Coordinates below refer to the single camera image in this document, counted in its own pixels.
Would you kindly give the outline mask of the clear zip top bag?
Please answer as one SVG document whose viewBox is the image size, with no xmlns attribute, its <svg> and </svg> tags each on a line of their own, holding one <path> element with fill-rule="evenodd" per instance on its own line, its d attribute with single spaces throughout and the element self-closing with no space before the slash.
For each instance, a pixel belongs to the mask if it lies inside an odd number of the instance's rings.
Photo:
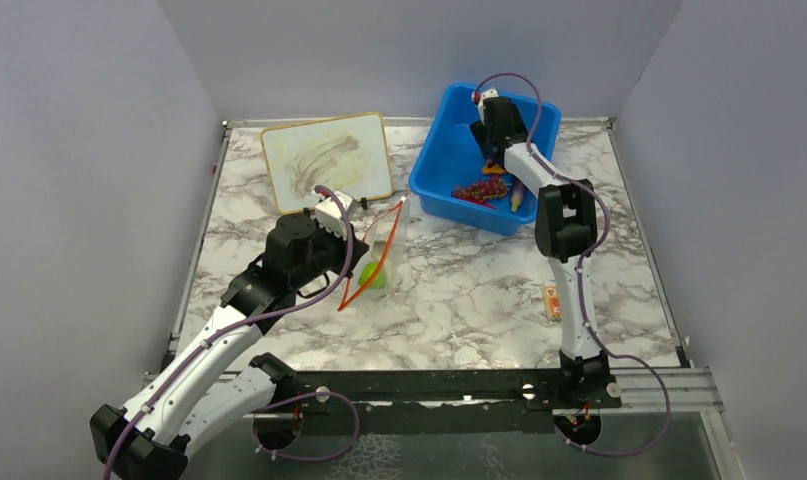
<svg viewBox="0 0 807 480">
<path fill-rule="evenodd" d="M 353 277 L 346 281 L 344 295 L 337 308 L 339 312 L 353 307 L 378 305 L 397 286 L 409 216 L 409 195 L 403 194 L 392 208 L 376 216 L 368 226 L 361 240 L 368 244 L 369 252 L 356 265 Z M 384 289 L 368 290 L 358 285 L 362 269 L 371 261 L 378 261 L 385 270 L 388 282 Z"/>
</svg>

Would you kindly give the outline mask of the green lime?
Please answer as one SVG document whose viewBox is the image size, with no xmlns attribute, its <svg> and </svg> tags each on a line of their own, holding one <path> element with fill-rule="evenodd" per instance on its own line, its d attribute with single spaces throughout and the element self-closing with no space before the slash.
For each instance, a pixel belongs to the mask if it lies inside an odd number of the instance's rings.
<svg viewBox="0 0 807 480">
<path fill-rule="evenodd" d="M 367 263 L 358 279 L 358 285 L 368 290 L 384 289 L 387 282 L 385 270 L 378 261 Z"/>
</svg>

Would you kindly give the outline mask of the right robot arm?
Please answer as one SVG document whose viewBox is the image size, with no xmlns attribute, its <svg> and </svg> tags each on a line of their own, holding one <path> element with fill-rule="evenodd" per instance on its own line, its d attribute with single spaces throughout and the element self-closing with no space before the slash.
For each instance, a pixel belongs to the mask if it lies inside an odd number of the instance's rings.
<svg viewBox="0 0 807 480">
<path fill-rule="evenodd" d="M 596 339 L 590 253 L 598 242 L 593 186 L 574 180 L 546 159 L 513 101 L 490 89 L 474 93 L 479 120 L 471 132 L 487 160 L 496 162 L 537 199 L 535 241 L 548 259 L 561 308 L 558 398 L 579 407 L 609 382 L 609 363 Z"/>
</svg>

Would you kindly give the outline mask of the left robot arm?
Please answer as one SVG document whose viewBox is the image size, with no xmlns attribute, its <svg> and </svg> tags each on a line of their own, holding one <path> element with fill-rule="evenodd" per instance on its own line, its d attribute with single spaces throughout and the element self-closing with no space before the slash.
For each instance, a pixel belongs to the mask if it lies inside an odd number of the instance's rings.
<svg viewBox="0 0 807 480">
<path fill-rule="evenodd" d="M 264 252 L 235 277 L 204 329 L 141 392 L 120 408 L 101 406 L 90 420 L 104 478 L 178 479 L 189 460 L 244 415 L 306 399 L 295 371 L 266 353 L 228 383 L 219 378 L 283 316 L 308 308 L 339 285 L 296 300 L 318 277 L 350 276 L 368 250 L 347 214 L 281 217 Z"/>
</svg>

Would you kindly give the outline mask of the orange food piece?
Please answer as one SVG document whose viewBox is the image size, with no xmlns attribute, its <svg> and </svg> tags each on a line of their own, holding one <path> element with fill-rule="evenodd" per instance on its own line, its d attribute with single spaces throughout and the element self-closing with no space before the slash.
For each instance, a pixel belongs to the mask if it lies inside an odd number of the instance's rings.
<svg viewBox="0 0 807 480">
<path fill-rule="evenodd" d="M 482 173 L 484 175 L 504 175 L 507 173 L 507 170 L 496 162 L 488 161 L 483 166 Z"/>
</svg>

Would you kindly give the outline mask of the red grape bunch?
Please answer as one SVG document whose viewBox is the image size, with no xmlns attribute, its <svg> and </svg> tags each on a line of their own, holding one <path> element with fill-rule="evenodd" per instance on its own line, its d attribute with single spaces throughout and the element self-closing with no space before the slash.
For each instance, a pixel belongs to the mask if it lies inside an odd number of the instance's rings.
<svg viewBox="0 0 807 480">
<path fill-rule="evenodd" d="M 500 175 L 490 175 L 476 180 L 468 186 L 459 186 L 453 189 L 451 196 L 460 200 L 485 203 L 490 200 L 504 198 L 508 194 L 508 187 Z"/>
</svg>

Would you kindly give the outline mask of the blue plastic bin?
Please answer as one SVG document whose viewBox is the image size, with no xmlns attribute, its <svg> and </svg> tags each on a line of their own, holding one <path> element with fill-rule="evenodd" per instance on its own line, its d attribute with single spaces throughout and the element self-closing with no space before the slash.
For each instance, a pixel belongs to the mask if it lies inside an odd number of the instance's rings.
<svg viewBox="0 0 807 480">
<path fill-rule="evenodd" d="M 409 179 L 411 190 L 420 198 L 422 209 L 433 216 L 473 226 L 505 236 L 514 235 L 532 224 L 538 236 L 563 223 L 559 212 L 557 168 L 551 163 L 560 127 L 561 111 L 553 104 L 535 97 L 505 93 L 518 107 L 532 138 L 505 152 L 505 168 L 526 187 L 523 204 L 517 213 L 510 210 L 505 197 L 490 201 L 490 210 L 453 198 L 451 192 L 485 178 L 486 163 L 469 125 L 479 120 L 471 100 L 473 84 L 450 85 L 439 105 L 420 156 Z"/>
</svg>

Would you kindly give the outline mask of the purple eggplant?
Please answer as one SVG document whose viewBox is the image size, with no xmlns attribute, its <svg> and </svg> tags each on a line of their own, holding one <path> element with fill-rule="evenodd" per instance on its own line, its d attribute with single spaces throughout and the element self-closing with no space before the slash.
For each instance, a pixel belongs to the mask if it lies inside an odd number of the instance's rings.
<svg viewBox="0 0 807 480">
<path fill-rule="evenodd" d="M 520 180 L 516 180 L 513 183 L 510 194 L 510 210 L 512 213 L 518 212 L 519 208 L 523 204 L 525 195 L 526 195 L 525 185 Z"/>
</svg>

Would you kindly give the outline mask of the red chili pepper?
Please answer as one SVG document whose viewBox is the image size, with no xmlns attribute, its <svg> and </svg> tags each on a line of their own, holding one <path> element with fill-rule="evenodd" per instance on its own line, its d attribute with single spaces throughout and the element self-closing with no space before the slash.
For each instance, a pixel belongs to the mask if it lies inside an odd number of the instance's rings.
<svg viewBox="0 0 807 480">
<path fill-rule="evenodd" d="M 496 210 L 497 209 L 497 207 L 494 204 L 492 204 L 488 199 L 482 200 L 482 199 L 474 198 L 474 199 L 468 199 L 468 202 L 472 203 L 474 205 L 478 205 L 478 206 L 490 209 L 490 210 Z"/>
</svg>

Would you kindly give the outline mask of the small whiteboard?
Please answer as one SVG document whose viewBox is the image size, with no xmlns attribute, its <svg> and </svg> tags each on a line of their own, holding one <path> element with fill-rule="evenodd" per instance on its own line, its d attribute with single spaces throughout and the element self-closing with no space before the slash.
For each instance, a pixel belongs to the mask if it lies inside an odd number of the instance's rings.
<svg viewBox="0 0 807 480">
<path fill-rule="evenodd" d="M 377 112 L 266 128 L 259 138 L 282 213 L 313 207 L 317 185 L 357 200 L 394 191 L 385 122 Z"/>
</svg>

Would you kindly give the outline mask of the orange snack packet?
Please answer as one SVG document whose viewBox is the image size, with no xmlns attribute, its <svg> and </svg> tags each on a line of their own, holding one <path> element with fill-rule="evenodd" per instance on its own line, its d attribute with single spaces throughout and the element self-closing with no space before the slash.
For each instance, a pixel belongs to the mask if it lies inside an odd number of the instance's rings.
<svg viewBox="0 0 807 480">
<path fill-rule="evenodd" d="M 562 319 L 558 290 L 555 285 L 542 287 L 545 316 L 549 321 L 560 322 Z"/>
</svg>

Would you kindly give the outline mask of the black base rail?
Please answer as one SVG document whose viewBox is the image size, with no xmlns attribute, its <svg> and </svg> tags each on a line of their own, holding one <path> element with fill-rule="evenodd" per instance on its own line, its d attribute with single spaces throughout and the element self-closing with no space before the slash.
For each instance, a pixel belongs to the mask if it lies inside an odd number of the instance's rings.
<svg viewBox="0 0 807 480">
<path fill-rule="evenodd" d="M 266 440 L 298 436 L 549 433 L 571 413 L 617 409 L 614 376 L 569 380 L 558 368 L 503 370 L 302 371 L 277 400 L 255 411 Z"/>
</svg>

